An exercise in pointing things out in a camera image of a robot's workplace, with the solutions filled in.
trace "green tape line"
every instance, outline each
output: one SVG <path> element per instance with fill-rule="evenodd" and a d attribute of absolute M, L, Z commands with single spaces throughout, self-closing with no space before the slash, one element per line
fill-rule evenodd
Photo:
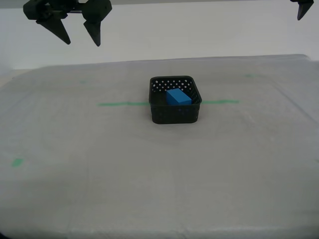
<path fill-rule="evenodd" d="M 12 162 L 11 166 L 12 166 L 13 168 L 16 168 L 16 167 L 19 167 L 20 165 L 22 165 L 22 163 L 23 163 L 23 159 L 22 159 L 22 158 L 16 158 L 16 159 Z"/>
<path fill-rule="evenodd" d="M 219 100 L 219 101 L 203 101 L 204 105 L 217 105 L 217 104 L 238 104 L 237 100 Z M 118 106 L 148 106 L 148 102 L 113 102 L 113 103 L 99 103 L 100 107 L 118 107 Z"/>
<path fill-rule="evenodd" d="M 203 101 L 202 104 L 214 105 L 214 104 L 238 104 L 239 101 L 235 100 L 219 100 L 219 101 Z"/>

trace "blue block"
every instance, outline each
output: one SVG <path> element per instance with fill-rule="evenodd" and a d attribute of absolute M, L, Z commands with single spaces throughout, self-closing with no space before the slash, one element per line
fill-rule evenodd
<path fill-rule="evenodd" d="M 166 91 L 166 101 L 169 105 L 191 105 L 191 98 L 180 89 Z"/>

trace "white tablecloth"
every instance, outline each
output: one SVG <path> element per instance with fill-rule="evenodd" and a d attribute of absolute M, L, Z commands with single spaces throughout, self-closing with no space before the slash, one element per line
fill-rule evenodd
<path fill-rule="evenodd" d="M 197 123 L 152 122 L 149 80 L 171 75 L 194 78 Z M 302 55 L 33 70 L 0 88 L 0 232 L 315 239 L 318 126 L 319 67 Z"/>

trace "white background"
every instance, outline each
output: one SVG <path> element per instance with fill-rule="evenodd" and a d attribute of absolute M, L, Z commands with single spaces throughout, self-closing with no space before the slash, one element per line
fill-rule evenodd
<path fill-rule="evenodd" d="M 96 47 L 80 14 L 63 22 L 66 45 L 27 20 L 0 9 L 0 70 L 210 56 L 306 54 L 319 60 L 319 4 L 297 21 L 288 0 L 115 5 Z"/>

